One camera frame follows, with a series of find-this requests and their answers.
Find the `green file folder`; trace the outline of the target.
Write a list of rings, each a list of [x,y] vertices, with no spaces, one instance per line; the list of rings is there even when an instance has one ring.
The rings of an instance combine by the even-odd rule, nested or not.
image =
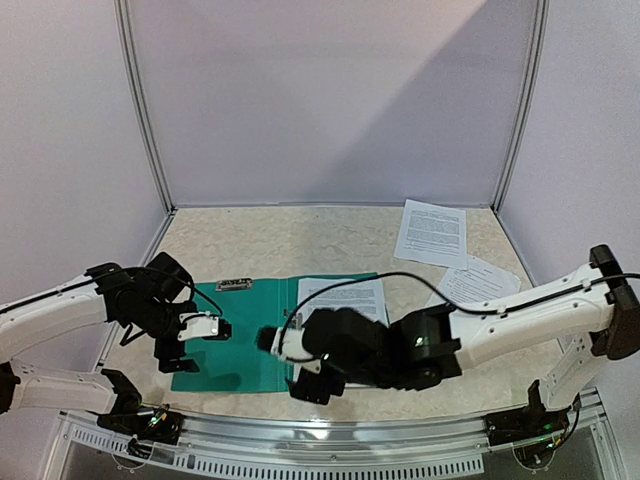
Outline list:
[[[312,278],[350,278],[370,281],[370,273]],[[280,393],[298,367],[280,362],[260,351],[255,343],[263,326],[283,325],[298,303],[298,282],[305,277],[255,279],[251,290],[217,292],[216,284],[201,283],[199,290],[223,309],[223,318],[232,326],[226,341],[191,339],[186,357],[200,368],[198,373],[175,373],[171,390],[178,393]]]

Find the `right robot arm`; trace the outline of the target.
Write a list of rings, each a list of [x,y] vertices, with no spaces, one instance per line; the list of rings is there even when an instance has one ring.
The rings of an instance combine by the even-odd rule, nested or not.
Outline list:
[[[421,391],[495,358],[561,336],[573,341],[559,363],[535,381],[517,427],[537,436],[567,409],[609,361],[639,350],[639,299],[606,245],[563,277],[485,302],[439,305],[390,325],[352,308],[314,310],[295,329],[285,322],[270,351],[331,384]]]

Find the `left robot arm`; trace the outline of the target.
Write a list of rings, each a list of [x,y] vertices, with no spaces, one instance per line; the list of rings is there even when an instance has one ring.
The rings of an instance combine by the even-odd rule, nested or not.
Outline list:
[[[21,363],[18,356],[76,330],[117,323],[156,341],[175,342],[180,316],[195,311],[178,302],[193,290],[192,276],[161,252],[145,266],[105,263],[54,289],[1,307],[1,410],[47,408],[109,414],[128,434],[148,426],[148,412],[128,379],[117,371],[59,370]]]

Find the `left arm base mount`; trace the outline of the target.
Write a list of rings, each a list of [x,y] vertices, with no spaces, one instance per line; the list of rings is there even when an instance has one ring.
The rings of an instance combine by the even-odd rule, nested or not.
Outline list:
[[[97,425],[141,441],[176,445],[184,421],[185,416],[167,404],[149,407],[131,400],[115,405],[108,414],[99,414]]]

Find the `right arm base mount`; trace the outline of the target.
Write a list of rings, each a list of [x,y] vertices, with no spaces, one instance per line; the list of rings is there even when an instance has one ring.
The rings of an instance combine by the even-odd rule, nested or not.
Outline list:
[[[576,395],[570,407],[547,411],[543,406],[529,404],[525,407],[500,411],[483,416],[483,423],[490,446],[503,445],[540,437],[545,440],[554,432],[561,435],[553,441],[559,447],[573,435],[581,409],[580,396]]]

